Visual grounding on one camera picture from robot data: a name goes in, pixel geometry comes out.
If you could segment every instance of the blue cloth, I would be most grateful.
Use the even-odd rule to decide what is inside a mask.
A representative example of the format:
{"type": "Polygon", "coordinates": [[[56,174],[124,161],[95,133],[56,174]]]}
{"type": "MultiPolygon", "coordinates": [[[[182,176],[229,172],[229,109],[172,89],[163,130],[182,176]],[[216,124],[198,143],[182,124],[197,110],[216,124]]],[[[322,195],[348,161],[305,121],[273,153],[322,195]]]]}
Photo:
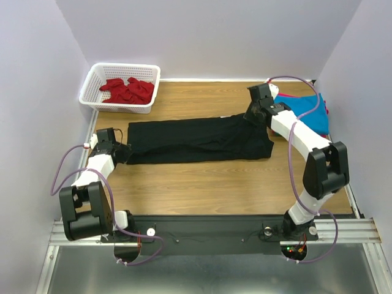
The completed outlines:
{"type": "MultiPolygon", "coordinates": [[[[314,112],[301,118],[301,121],[319,135],[328,135],[330,133],[328,117],[326,115],[323,97],[321,94],[319,94],[319,96],[320,105],[314,112]]],[[[316,106],[317,97],[316,95],[313,95],[292,98],[278,95],[275,98],[275,103],[279,102],[286,103],[294,111],[295,115],[299,116],[316,106]]]]}

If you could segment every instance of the cable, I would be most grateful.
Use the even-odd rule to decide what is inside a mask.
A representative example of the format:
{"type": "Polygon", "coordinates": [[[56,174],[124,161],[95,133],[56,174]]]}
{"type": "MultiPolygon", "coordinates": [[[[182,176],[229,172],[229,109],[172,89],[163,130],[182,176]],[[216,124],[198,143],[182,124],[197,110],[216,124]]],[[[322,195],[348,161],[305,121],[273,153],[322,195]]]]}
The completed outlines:
{"type": "Polygon", "coordinates": [[[66,178],[63,182],[61,182],[60,186],[59,186],[56,190],[54,190],[54,189],[55,189],[55,184],[56,184],[56,182],[57,182],[57,178],[58,178],[59,173],[60,173],[60,169],[61,169],[61,167],[62,167],[62,163],[64,162],[64,159],[67,157],[67,155],[68,155],[72,150],[74,150],[74,149],[76,149],[76,148],[79,148],[79,147],[84,147],[84,145],[80,144],[80,145],[76,145],[76,146],[74,146],[74,147],[71,147],[71,148],[68,149],[67,152],[62,156],[62,159],[60,160],[59,167],[57,168],[57,171],[56,171],[56,174],[55,174],[55,178],[53,179],[53,182],[52,182],[52,184],[51,184],[51,188],[50,188],[50,195],[51,195],[51,196],[56,195],[56,194],[60,191],[62,185],[64,185],[64,183],[65,183],[65,182],[67,181],[67,179],[68,179],[68,178],[66,178]]]}
{"type": "MultiPolygon", "coordinates": [[[[276,77],[268,78],[265,82],[266,82],[266,83],[270,83],[271,80],[274,80],[274,79],[276,79],[276,78],[293,78],[293,79],[302,81],[303,83],[305,83],[305,84],[307,84],[309,87],[311,87],[311,89],[313,90],[314,94],[316,95],[316,97],[317,97],[317,103],[316,103],[315,107],[312,108],[312,109],[310,109],[310,110],[308,110],[307,112],[304,112],[303,114],[299,115],[299,116],[297,117],[297,120],[298,120],[298,121],[299,121],[301,118],[303,118],[304,116],[306,116],[306,115],[312,113],[313,111],[315,111],[315,110],[319,107],[319,105],[320,105],[320,96],[319,96],[319,94],[317,93],[317,91],[315,90],[315,88],[313,87],[312,84],[310,84],[309,82],[307,82],[306,80],[304,80],[304,79],[302,79],[302,78],[297,78],[297,77],[293,77],[293,76],[289,76],[289,75],[287,75],[287,76],[276,76],[276,77]]],[[[338,234],[339,234],[339,228],[338,228],[338,226],[337,226],[337,220],[336,220],[335,216],[333,215],[333,213],[331,213],[330,211],[328,211],[328,210],[326,210],[326,209],[322,209],[322,210],[319,210],[319,211],[313,211],[313,210],[309,209],[309,208],[306,207],[305,204],[301,201],[300,196],[298,195],[298,191],[297,191],[297,189],[296,189],[295,182],[294,182],[294,172],[293,172],[293,163],[292,163],[292,142],[293,142],[294,128],[295,128],[295,126],[296,126],[296,124],[297,124],[298,121],[296,121],[296,122],[293,123],[292,128],[290,129],[290,135],[288,136],[288,172],[290,173],[290,182],[291,182],[291,185],[292,185],[292,189],[293,189],[294,196],[295,196],[297,202],[298,202],[307,212],[309,212],[309,213],[311,213],[311,214],[314,214],[315,216],[320,215],[320,212],[326,212],[326,213],[328,213],[328,214],[331,216],[332,220],[334,221],[334,223],[335,223],[335,229],[336,229],[334,241],[333,241],[331,247],[328,249],[328,251],[325,252],[323,255],[321,255],[321,256],[319,256],[319,257],[317,257],[317,258],[314,258],[314,259],[312,259],[312,260],[301,260],[301,261],[300,261],[300,260],[294,260],[294,259],[287,258],[287,260],[292,260],[292,261],[297,262],[297,263],[312,263],[312,262],[316,262],[316,261],[319,261],[319,260],[323,259],[324,257],[326,257],[327,255],[329,255],[329,254],[332,252],[332,250],[335,248],[335,245],[336,245],[336,242],[337,242],[337,236],[338,236],[338,234]]]]}
{"type": "MultiPolygon", "coordinates": [[[[77,146],[74,146],[74,147],[70,148],[70,149],[64,154],[64,156],[62,157],[62,159],[61,159],[61,161],[60,161],[60,164],[59,164],[59,167],[58,167],[58,169],[57,169],[57,172],[56,172],[56,174],[55,174],[55,178],[54,178],[54,180],[53,180],[53,184],[52,184],[52,186],[51,186],[50,194],[51,194],[52,196],[54,196],[55,194],[57,194],[57,193],[59,192],[59,190],[62,188],[62,186],[64,185],[64,183],[65,183],[71,176],[73,176],[74,174],[79,173],[79,172],[84,172],[84,171],[86,171],[86,170],[91,171],[91,172],[97,174],[98,177],[101,179],[101,181],[104,182],[104,184],[106,185],[106,187],[107,187],[107,189],[108,189],[108,192],[109,192],[109,197],[110,197],[110,209],[111,209],[111,214],[112,214],[113,217],[115,218],[115,200],[114,200],[114,198],[113,198],[113,192],[112,192],[112,190],[111,190],[111,187],[110,187],[108,181],[105,179],[104,175],[101,174],[99,171],[97,171],[97,170],[95,170],[95,169],[83,167],[83,168],[79,168],[79,169],[73,171],[72,173],[70,173],[69,175],[67,175],[67,176],[64,178],[64,180],[61,182],[61,184],[59,185],[59,187],[54,191],[55,183],[56,183],[56,181],[57,181],[57,177],[58,177],[58,175],[59,175],[60,168],[61,168],[61,166],[62,166],[62,163],[64,162],[64,159],[66,158],[66,156],[67,156],[72,150],[74,150],[74,149],[76,149],[76,148],[78,148],[78,147],[83,147],[83,145],[77,145],[77,146]]],[[[124,262],[124,261],[122,261],[121,259],[117,259],[117,258],[116,258],[116,259],[117,259],[117,263],[121,263],[121,264],[123,264],[123,265],[125,265],[125,266],[141,265],[141,264],[144,264],[144,263],[150,261],[151,259],[153,259],[153,258],[154,258],[155,256],[157,256],[157,255],[162,251],[162,249],[164,248],[164,239],[163,239],[163,238],[161,238],[161,237],[159,237],[159,236],[148,236],[148,235],[141,235],[141,234],[135,234],[135,233],[132,233],[132,232],[128,232],[128,231],[123,230],[122,228],[120,228],[120,227],[117,225],[116,219],[114,219],[114,222],[115,222],[115,227],[116,227],[116,229],[119,230],[121,233],[123,233],[123,234],[125,234],[125,235],[132,236],[132,237],[136,237],[136,238],[156,239],[156,240],[159,240],[159,241],[160,241],[160,247],[158,248],[158,250],[155,251],[155,252],[154,252],[151,256],[149,256],[148,258],[146,258],[146,259],[144,259],[144,260],[142,260],[142,261],[140,261],[140,262],[135,262],[135,263],[124,262]]]]}

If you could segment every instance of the wooden table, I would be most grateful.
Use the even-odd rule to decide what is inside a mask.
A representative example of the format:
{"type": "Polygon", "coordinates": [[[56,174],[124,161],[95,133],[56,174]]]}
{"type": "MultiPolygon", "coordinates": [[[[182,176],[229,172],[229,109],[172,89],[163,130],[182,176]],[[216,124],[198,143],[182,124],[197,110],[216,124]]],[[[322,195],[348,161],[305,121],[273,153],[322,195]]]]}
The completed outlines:
{"type": "MultiPolygon", "coordinates": [[[[101,112],[96,129],[128,123],[209,118],[245,112],[255,83],[161,83],[148,115],[101,112]]],[[[311,95],[302,83],[276,83],[281,92],[311,95]]],[[[270,159],[191,164],[117,165],[109,176],[115,208],[134,214],[283,214],[295,203],[287,167],[287,142],[274,135],[270,159]]],[[[304,159],[293,152],[296,184],[302,191],[304,159]]],[[[334,213],[351,213],[341,190],[325,204],[334,213]]]]}

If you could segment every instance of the red cloth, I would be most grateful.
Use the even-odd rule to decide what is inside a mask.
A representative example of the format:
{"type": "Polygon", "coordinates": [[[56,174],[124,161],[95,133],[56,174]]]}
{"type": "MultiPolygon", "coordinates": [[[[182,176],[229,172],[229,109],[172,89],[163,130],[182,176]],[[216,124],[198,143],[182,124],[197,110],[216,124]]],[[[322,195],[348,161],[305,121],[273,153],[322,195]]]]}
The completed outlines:
{"type": "Polygon", "coordinates": [[[129,78],[128,82],[129,84],[126,86],[120,78],[106,80],[106,85],[99,89],[110,91],[111,97],[104,100],[103,103],[149,104],[153,96],[154,85],[136,78],[129,78]]]}

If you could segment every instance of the laundry basket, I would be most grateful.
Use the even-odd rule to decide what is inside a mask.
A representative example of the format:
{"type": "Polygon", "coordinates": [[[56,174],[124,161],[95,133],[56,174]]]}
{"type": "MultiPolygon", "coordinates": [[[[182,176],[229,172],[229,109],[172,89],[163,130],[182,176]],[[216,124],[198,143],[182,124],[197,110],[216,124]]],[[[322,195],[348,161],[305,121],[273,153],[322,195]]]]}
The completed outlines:
{"type": "Polygon", "coordinates": [[[146,64],[126,64],[126,63],[97,63],[92,66],[87,74],[86,80],[80,91],[79,102],[89,105],[98,111],[149,113],[157,96],[160,78],[159,66],[148,66],[146,64]],[[99,88],[106,84],[106,79],[122,78],[128,84],[130,77],[138,80],[151,82],[154,84],[153,97],[149,104],[114,104],[102,103],[110,98],[109,91],[99,91],[99,88]]]}

